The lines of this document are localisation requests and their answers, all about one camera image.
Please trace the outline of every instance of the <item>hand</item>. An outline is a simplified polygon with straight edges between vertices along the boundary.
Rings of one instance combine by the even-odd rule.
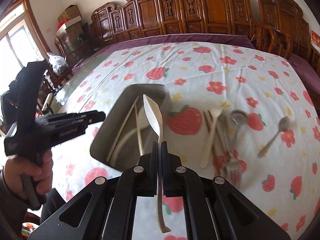
[[[3,175],[8,188],[22,200],[27,200],[27,194],[23,189],[21,175],[25,174],[39,181],[36,191],[45,195],[52,189],[52,152],[47,150],[42,155],[42,165],[37,166],[26,158],[14,156],[9,158],[4,166]]]

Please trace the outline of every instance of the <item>metal tray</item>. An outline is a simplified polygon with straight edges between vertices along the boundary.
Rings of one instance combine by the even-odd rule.
[[[124,145],[115,165],[112,165],[110,161],[107,161],[107,159],[121,125],[138,96],[139,99],[137,101],[137,106],[139,109],[140,107],[143,107],[143,94],[149,96],[159,105],[163,119],[166,119],[171,109],[171,100],[167,86],[162,84],[130,85],[124,89],[116,101],[91,144],[90,155],[94,159],[119,171],[125,171],[126,169],[137,164],[137,161],[140,157],[137,134],[133,135]],[[124,134],[135,127],[135,115],[134,111],[132,111],[119,140]],[[145,145],[144,148],[146,149],[145,153],[151,152],[152,143],[154,140],[157,140],[157,135],[151,127],[148,127],[144,130],[141,130],[141,136],[143,144]]]

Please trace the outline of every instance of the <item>metal bolt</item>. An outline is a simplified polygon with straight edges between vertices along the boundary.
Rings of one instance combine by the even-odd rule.
[[[224,179],[223,177],[216,177],[216,178],[214,179],[214,182],[217,183],[217,184],[222,185],[222,184],[224,184],[225,179]]]
[[[98,177],[94,181],[97,185],[102,185],[103,183],[106,182],[106,179],[104,177]]]
[[[136,173],[141,173],[141,172],[143,172],[143,167],[142,166],[135,166],[133,168],[133,171]]]
[[[185,173],[187,171],[187,169],[183,166],[179,166],[179,167],[177,167],[176,171],[179,173]]]

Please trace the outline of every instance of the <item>white plastic bag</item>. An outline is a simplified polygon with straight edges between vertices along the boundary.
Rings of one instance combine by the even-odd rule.
[[[68,64],[63,57],[55,56],[52,53],[47,53],[49,56],[49,63],[52,65],[53,72],[57,76],[61,76],[67,69]]]

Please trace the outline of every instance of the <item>metal fork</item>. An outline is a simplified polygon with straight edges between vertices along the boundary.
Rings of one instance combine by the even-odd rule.
[[[221,118],[223,121],[222,122],[223,135],[226,141],[227,152],[229,154],[229,160],[226,164],[226,172],[227,172],[226,176],[227,176],[227,180],[230,181],[230,183],[237,188],[240,185],[240,180],[241,180],[241,164],[234,157],[233,153],[230,152],[229,141],[228,141],[228,136],[226,131],[226,127],[228,126],[227,114],[225,112],[222,112]]]

